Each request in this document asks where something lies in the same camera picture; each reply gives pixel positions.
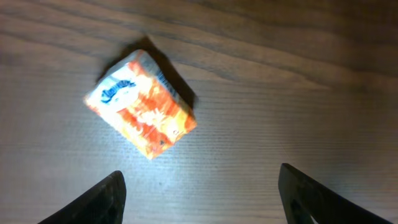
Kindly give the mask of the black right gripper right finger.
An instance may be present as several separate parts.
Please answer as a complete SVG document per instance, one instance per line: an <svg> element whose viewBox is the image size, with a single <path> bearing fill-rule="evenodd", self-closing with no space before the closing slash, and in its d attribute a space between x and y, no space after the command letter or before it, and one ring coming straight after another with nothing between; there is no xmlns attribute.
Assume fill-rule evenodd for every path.
<svg viewBox="0 0 398 224"><path fill-rule="evenodd" d="M289 224L390 224L389 221L343 198L288 163L281 164L278 188Z"/></svg>

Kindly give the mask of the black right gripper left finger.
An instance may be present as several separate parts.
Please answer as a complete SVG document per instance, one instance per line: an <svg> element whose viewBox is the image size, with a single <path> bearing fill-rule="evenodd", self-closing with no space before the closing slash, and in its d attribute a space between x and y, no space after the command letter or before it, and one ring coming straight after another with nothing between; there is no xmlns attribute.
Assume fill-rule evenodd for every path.
<svg viewBox="0 0 398 224"><path fill-rule="evenodd" d="M116 170L39 224L122 224L125 203L124 176Z"/></svg>

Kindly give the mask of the small orange juice box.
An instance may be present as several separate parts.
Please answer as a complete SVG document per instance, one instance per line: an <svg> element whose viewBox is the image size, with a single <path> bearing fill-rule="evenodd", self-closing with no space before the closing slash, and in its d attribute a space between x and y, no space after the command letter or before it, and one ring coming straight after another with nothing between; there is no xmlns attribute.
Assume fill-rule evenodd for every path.
<svg viewBox="0 0 398 224"><path fill-rule="evenodd" d="M85 105L148 159L162 154L197 126L191 107L144 50L112 66L85 96Z"/></svg>

